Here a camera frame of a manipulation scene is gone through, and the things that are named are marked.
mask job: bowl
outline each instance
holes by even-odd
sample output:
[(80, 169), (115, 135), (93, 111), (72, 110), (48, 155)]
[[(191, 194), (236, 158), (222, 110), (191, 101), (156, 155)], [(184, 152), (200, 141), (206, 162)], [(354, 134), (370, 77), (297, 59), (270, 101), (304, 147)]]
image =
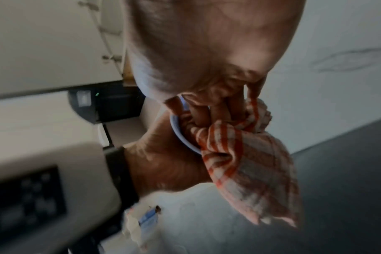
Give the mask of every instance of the bowl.
[[(182, 97), (180, 97), (180, 98), (181, 98), (181, 101), (182, 101), (183, 109), (184, 110), (189, 110), (189, 105), (187, 104), (187, 102)], [(179, 140), (181, 140), (182, 143), (184, 143), (187, 147), (189, 147), (189, 149), (191, 149), (195, 153), (202, 154), (201, 151), (200, 151), (200, 148), (194, 146), (191, 142), (189, 142), (182, 135), (181, 128), (179, 126), (179, 117), (177, 115), (172, 115), (171, 114), (170, 115), (170, 122), (171, 122), (172, 129), (174, 130), (174, 133), (175, 133), (175, 135), (177, 135)]]

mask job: white cabinet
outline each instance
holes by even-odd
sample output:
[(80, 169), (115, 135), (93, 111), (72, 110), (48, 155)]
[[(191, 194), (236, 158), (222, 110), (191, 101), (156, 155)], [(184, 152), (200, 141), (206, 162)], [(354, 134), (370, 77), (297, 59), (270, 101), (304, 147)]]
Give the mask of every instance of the white cabinet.
[(0, 0), (0, 97), (121, 80), (90, 12), (74, 0)]

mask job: checkered cloth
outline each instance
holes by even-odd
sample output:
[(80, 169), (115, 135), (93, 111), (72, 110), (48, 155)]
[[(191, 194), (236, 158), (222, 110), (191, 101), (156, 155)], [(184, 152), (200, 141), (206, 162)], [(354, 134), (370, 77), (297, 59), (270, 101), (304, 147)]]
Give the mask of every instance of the checkered cloth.
[(297, 226), (301, 201), (290, 154), (265, 132), (272, 117), (264, 102), (249, 98), (246, 109), (246, 120), (187, 128), (213, 183), (235, 209), (254, 224), (281, 218)]

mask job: gray floor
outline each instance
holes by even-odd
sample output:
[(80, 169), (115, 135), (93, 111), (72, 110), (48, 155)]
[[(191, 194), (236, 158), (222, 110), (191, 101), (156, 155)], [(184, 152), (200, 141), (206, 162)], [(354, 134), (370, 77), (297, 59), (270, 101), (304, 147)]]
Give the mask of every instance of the gray floor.
[(381, 121), (293, 157), (302, 230), (254, 226), (209, 187), (164, 207), (163, 252), (381, 253)]

